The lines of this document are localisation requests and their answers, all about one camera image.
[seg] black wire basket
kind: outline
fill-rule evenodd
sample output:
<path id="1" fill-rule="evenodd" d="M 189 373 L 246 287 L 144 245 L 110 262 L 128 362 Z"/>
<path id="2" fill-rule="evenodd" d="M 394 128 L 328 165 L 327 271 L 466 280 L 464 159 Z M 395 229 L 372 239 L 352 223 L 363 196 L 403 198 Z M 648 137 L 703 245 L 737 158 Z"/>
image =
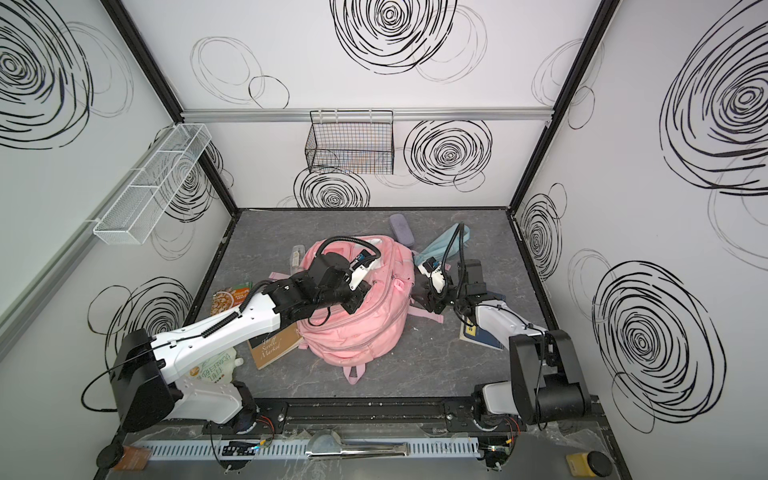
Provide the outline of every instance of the black wire basket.
<path id="1" fill-rule="evenodd" d="M 395 170 L 394 114 L 389 110 L 311 111 L 306 166 L 336 167 L 355 174 L 391 175 Z"/>

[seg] metal rail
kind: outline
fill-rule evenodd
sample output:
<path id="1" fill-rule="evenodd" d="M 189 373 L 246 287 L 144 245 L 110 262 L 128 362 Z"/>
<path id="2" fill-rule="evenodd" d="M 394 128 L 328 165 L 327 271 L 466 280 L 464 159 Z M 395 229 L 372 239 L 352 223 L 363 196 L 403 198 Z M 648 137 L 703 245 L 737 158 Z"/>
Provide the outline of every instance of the metal rail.
<path id="1" fill-rule="evenodd" d="M 303 121 L 310 122 L 310 112 L 323 110 L 324 120 L 368 121 L 376 111 L 393 111 L 394 121 L 424 120 L 540 120 L 550 121 L 550 107 L 483 108 L 234 108 L 185 110 L 181 116 L 189 123 Z"/>

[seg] blue book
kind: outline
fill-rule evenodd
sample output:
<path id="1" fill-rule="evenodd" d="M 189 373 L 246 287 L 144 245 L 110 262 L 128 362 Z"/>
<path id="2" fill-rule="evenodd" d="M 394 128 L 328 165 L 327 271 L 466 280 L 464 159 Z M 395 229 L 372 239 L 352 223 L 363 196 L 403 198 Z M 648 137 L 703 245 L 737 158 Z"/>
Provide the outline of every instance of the blue book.
<path id="1" fill-rule="evenodd" d="M 500 295 L 498 293 L 494 293 L 494 295 L 498 295 L 501 300 L 506 300 L 506 295 Z M 483 330 L 479 326 L 468 326 L 462 324 L 462 329 L 458 332 L 458 339 L 470 343 L 477 343 L 478 345 L 487 346 L 492 349 L 504 349 L 504 346 L 496 339 L 496 337 L 494 337 L 490 332 Z"/>

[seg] black cap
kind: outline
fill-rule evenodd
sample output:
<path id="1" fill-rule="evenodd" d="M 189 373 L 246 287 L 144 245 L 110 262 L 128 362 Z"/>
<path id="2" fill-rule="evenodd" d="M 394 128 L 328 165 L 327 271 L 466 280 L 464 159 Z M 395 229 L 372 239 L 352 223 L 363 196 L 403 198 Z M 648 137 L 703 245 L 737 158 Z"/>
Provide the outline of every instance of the black cap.
<path id="1" fill-rule="evenodd" d="M 96 457 L 96 466 L 99 468 L 112 468 L 123 458 L 123 446 L 119 443 L 111 443 L 105 446 Z"/>
<path id="2" fill-rule="evenodd" d="M 589 452 L 587 454 L 587 465 L 598 477 L 607 477 L 614 470 L 614 464 L 611 463 L 611 459 L 601 452 Z"/>

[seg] wire basket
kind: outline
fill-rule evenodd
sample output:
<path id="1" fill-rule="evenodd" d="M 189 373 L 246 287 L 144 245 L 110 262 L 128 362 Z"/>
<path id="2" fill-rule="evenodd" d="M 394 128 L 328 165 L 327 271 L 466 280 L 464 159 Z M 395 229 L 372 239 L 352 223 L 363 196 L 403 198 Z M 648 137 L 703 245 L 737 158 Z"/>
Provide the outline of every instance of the wire basket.
<path id="1" fill-rule="evenodd" d="M 395 170 L 394 112 L 311 111 L 306 166 L 337 167 L 355 174 L 391 175 Z"/>
<path id="2" fill-rule="evenodd" d="M 94 235 L 108 245 L 147 241 L 209 143 L 204 124 L 175 125 L 96 223 Z"/>

